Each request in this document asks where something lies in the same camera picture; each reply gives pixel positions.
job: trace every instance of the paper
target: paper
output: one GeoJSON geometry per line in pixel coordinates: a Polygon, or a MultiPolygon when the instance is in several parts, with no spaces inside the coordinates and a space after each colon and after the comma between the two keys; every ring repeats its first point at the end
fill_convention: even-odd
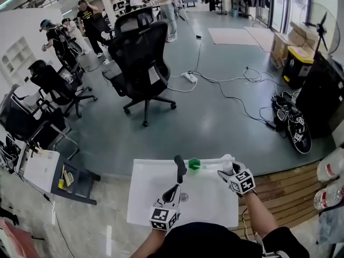
{"type": "Polygon", "coordinates": [[[160,78],[159,75],[157,75],[154,66],[151,67],[150,69],[148,69],[148,73],[149,73],[149,80],[150,80],[150,84],[154,84],[155,82],[157,82],[160,78]]]}
{"type": "Polygon", "coordinates": [[[45,192],[50,192],[60,153],[49,150],[45,150],[45,153],[42,156],[33,153],[31,157],[32,151],[29,152],[24,178],[45,192]]]}

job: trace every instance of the power strip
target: power strip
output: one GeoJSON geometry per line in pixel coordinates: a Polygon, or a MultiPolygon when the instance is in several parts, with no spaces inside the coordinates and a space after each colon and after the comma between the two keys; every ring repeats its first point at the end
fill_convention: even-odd
{"type": "Polygon", "coordinates": [[[198,81],[198,78],[195,77],[191,72],[183,73],[182,76],[184,76],[191,83],[196,83],[198,81]]]}

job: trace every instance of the cardboard box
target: cardboard box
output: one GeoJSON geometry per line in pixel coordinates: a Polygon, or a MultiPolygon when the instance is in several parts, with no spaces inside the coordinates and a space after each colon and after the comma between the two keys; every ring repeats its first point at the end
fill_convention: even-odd
{"type": "Polygon", "coordinates": [[[303,50],[313,57],[318,43],[319,36],[315,31],[306,26],[300,27],[294,22],[290,22],[290,26],[292,30],[288,35],[281,33],[275,33],[274,35],[270,61],[277,69],[284,66],[289,46],[302,47],[303,50]]]}

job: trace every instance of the black t-shirt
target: black t-shirt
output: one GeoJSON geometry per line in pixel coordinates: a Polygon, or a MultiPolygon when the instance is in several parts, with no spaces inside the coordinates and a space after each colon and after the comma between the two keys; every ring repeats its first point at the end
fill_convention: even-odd
{"type": "MultiPolygon", "coordinates": [[[[289,258],[309,258],[308,251],[287,227],[270,232],[263,239],[266,252],[284,251],[289,258]]],[[[256,242],[242,240],[223,226],[190,223],[170,231],[162,247],[148,258],[262,258],[256,242]]]]}
{"type": "Polygon", "coordinates": [[[80,17],[84,22],[84,27],[86,30],[92,29],[93,27],[93,10],[88,6],[85,11],[79,11],[76,15],[80,17]]]}
{"type": "Polygon", "coordinates": [[[49,28],[47,31],[48,41],[53,39],[54,49],[59,54],[64,54],[65,50],[68,49],[65,35],[57,28],[49,28]]]}

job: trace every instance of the black speaker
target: black speaker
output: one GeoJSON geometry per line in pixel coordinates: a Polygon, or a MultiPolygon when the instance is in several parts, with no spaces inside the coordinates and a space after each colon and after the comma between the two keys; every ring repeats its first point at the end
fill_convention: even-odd
{"type": "Polygon", "coordinates": [[[330,56],[317,52],[306,81],[296,99],[312,138],[329,135],[342,119],[331,119],[344,97],[344,72],[330,56]]]}

